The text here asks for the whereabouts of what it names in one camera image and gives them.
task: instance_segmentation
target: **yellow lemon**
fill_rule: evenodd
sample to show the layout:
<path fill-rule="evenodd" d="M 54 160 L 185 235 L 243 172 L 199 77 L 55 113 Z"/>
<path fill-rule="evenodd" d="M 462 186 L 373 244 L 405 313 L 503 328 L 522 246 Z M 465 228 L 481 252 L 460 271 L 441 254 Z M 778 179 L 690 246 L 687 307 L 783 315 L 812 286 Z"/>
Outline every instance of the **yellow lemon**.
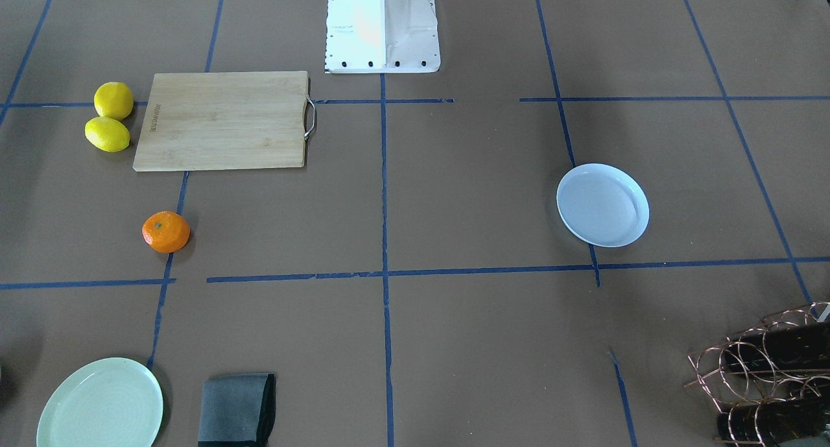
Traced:
<path fill-rule="evenodd" d="M 86 139 L 104 152 L 123 151 L 130 145 L 130 131 L 127 127 L 106 116 L 87 121 L 84 131 Z"/>
<path fill-rule="evenodd" d="M 133 111 L 133 92 L 124 82 L 107 82 L 95 90 L 95 111 L 98 116 L 121 121 Z"/>

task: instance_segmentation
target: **cutting board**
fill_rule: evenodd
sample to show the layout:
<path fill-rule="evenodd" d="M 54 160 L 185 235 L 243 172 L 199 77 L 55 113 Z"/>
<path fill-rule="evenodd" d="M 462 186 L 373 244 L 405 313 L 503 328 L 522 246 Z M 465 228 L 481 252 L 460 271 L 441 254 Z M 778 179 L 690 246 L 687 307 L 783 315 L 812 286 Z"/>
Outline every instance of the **cutting board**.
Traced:
<path fill-rule="evenodd" d="M 156 74 L 133 169 L 298 168 L 308 72 Z"/>

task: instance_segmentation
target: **light green plate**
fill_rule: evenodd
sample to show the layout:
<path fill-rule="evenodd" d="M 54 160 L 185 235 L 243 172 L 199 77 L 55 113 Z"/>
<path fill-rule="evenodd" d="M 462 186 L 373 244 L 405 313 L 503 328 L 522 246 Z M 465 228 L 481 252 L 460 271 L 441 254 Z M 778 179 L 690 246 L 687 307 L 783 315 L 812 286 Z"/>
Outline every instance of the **light green plate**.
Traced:
<path fill-rule="evenodd" d="M 99 359 L 54 391 L 38 424 L 38 447 L 149 447 L 162 412 L 161 388 L 146 367 Z"/>

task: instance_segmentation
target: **orange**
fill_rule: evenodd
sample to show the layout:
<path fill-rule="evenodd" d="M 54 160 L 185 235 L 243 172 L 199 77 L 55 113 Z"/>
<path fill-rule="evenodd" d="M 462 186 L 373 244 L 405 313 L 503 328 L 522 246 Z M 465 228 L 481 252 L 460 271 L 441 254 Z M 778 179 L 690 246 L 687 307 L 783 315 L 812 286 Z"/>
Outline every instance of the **orange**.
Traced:
<path fill-rule="evenodd" d="M 147 219 L 141 233 L 151 248 L 158 252 L 176 252 L 190 238 L 190 226 L 175 211 L 159 211 Z"/>

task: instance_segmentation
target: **dish towel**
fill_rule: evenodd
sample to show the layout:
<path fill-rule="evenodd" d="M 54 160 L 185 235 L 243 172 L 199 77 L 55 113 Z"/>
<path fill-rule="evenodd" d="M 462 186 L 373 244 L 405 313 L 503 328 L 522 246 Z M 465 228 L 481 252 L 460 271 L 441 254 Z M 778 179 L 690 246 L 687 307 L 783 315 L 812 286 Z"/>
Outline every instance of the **dish towel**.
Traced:
<path fill-rule="evenodd" d="M 275 377 L 217 377 L 202 386 L 199 447 L 264 447 L 276 417 Z"/>

